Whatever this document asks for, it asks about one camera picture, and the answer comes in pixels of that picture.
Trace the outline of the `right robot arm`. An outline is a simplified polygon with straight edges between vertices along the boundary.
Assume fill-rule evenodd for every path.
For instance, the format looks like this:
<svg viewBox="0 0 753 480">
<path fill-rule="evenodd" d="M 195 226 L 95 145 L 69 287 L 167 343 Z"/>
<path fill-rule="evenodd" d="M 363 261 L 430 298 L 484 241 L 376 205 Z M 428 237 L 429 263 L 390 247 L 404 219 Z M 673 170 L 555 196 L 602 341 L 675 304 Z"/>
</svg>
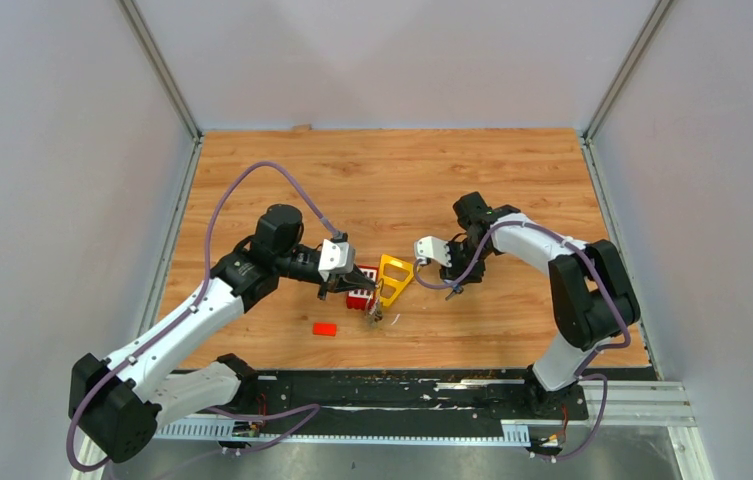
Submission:
<svg viewBox="0 0 753 480">
<path fill-rule="evenodd" d="M 548 417 L 600 353 L 632 342 L 631 325 L 640 305 L 617 247 L 608 240 L 585 242 L 531 220 L 511 205 L 489 206 L 472 192 L 453 205 L 461 234 L 449 241 L 421 240 L 417 258 L 439 264 L 441 286 L 460 292 L 482 281 L 486 259 L 511 255 L 549 281 L 557 334 L 528 368 L 523 403 L 536 417 Z"/>
</svg>

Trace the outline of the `blue tagged key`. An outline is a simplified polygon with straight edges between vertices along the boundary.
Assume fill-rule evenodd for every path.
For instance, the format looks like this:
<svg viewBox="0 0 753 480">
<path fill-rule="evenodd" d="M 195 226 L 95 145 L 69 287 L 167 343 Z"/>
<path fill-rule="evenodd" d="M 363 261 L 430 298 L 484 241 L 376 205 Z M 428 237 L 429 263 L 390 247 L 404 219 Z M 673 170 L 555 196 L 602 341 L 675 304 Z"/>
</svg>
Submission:
<svg viewBox="0 0 753 480">
<path fill-rule="evenodd" d="M 454 286 L 451 289 L 451 292 L 445 297 L 446 301 L 449 301 L 450 299 L 454 298 L 455 296 L 461 295 L 464 292 L 464 287 L 461 285 Z"/>
</svg>

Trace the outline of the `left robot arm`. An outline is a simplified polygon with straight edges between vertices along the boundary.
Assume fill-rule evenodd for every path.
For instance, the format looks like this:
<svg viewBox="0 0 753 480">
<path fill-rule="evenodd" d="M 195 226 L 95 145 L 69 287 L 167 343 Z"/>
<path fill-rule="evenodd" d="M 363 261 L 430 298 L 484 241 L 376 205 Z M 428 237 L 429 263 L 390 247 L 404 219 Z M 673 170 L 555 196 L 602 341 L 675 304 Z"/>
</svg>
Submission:
<svg viewBox="0 0 753 480">
<path fill-rule="evenodd" d="M 151 330 L 103 359 L 88 353 L 71 370 L 73 437 L 82 431 L 106 459 L 136 456 L 161 427 L 209 407 L 250 411 L 258 400 L 257 373 L 234 354 L 189 374 L 172 371 L 214 333 L 273 293 L 283 278 L 329 293 L 372 292 L 377 283 L 354 262 L 345 233 L 318 248 L 301 244 L 302 213 L 276 204 L 255 231 L 211 266 L 197 289 Z"/>
</svg>

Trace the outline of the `large metal keyring with tags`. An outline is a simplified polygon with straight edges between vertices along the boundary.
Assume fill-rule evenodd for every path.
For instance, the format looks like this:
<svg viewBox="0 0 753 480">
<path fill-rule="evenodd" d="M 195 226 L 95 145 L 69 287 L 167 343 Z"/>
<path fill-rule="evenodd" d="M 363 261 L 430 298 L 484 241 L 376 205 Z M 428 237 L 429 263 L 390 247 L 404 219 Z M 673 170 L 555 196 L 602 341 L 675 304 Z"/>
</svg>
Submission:
<svg viewBox="0 0 753 480">
<path fill-rule="evenodd" d="M 382 322 L 383 309 L 379 293 L 371 293 L 365 307 L 365 320 L 372 327 L 376 327 Z"/>
</svg>

